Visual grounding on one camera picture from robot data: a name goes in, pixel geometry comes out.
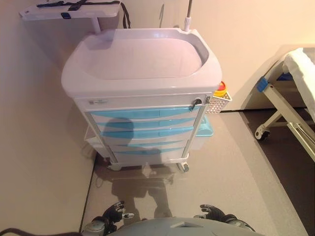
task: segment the key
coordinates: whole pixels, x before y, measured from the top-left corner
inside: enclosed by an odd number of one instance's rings
[[[199,105],[199,104],[202,104],[202,101],[200,98],[197,98],[195,99],[193,102],[192,102],[192,105],[190,106],[189,110],[192,112],[193,109],[195,108],[196,105]]]

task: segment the blue clip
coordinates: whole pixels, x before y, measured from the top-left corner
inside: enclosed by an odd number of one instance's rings
[[[268,81],[266,80],[266,78],[263,76],[260,78],[260,81],[257,84],[257,90],[259,92],[263,92],[268,86]]]

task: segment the black strap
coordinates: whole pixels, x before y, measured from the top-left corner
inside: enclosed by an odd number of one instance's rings
[[[7,233],[14,233],[14,234],[20,235],[20,236],[40,236],[40,235],[34,235],[34,234],[25,232],[23,230],[15,229],[15,228],[9,228],[9,229],[5,229],[5,230],[1,231],[0,236],[7,234]],[[82,236],[82,235],[78,232],[69,232],[69,233],[56,234],[56,235],[45,235],[45,236]]]
[[[68,11],[77,11],[80,9],[80,7],[82,6],[82,4],[84,4],[87,0],[80,0],[78,1],[75,5],[72,5]]]
[[[68,11],[77,11],[80,9],[81,6],[83,5],[112,5],[112,4],[121,4],[123,12],[124,12],[124,17],[123,17],[123,26],[124,29],[127,29],[127,24],[128,23],[128,29],[130,29],[130,19],[129,19],[129,13],[127,11],[127,8],[125,4],[123,4],[121,1],[115,0],[115,1],[105,1],[105,2],[87,2],[87,0],[80,0],[78,2],[64,2],[64,1],[58,1],[58,2],[53,2],[53,3],[46,3],[46,4],[39,4],[37,5],[38,8],[42,7],[54,7],[54,6],[70,6]]]

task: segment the yellow container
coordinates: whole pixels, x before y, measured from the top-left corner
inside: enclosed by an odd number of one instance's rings
[[[213,96],[223,97],[225,94],[226,94],[226,86],[224,82],[221,82],[219,89],[214,92]]]

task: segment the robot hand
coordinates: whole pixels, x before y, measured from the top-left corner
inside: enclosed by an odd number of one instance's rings
[[[87,224],[83,231],[83,236],[105,236],[117,230],[114,223],[122,219],[131,219],[134,217],[133,213],[123,213],[124,202],[119,201],[111,205],[102,216],[97,216],[91,223]]]
[[[109,222],[117,223],[123,218],[124,201],[119,201],[111,205],[103,214]]]
[[[212,206],[212,205],[200,205],[201,210],[203,212],[207,212],[208,214],[205,215],[195,215],[194,218],[202,218],[202,219],[209,219],[209,220],[216,220],[221,221],[223,223],[227,223],[230,225],[234,225],[240,228],[244,228],[247,230],[255,231],[249,224],[247,224],[243,220],[239,220],[233,214],[225,215],[223,211],[219,208]]]
[[[216,208],[212,205],[200,205],[201,211],[207,212],[208,214],[204,215],[196,215],[194,218],[202,218],[202,219],[209,219],[209,220],[216,220],[223,222],[225,214],[219,208]]]

